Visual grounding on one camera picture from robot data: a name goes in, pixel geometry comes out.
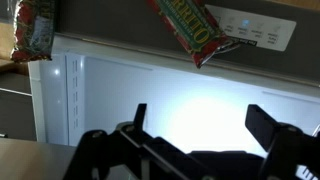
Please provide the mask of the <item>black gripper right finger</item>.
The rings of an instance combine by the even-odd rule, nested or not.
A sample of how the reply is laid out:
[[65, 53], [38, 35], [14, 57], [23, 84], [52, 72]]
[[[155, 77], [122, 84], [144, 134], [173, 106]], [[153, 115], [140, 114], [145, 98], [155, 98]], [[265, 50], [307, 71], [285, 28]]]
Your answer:
[[249, 104], [245, 118], [245, 127], [260, 144], [269, 152], [275, 146], [292, 147], [290, 125], [277, 122], [272, 116], [256, 104]]

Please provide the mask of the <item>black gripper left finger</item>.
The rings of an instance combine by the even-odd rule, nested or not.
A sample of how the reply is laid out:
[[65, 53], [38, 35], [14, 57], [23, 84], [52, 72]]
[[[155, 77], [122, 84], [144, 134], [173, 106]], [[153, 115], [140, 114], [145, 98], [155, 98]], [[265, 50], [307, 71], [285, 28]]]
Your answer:
[[117, 126], [117, 131], [122, 136], [142, 137], [145, 132], [143, 130], [144, 119], [146, 115], [147, 104], [140, 103], [137, 106], [135, 116], [132, 121], [120, 123]]

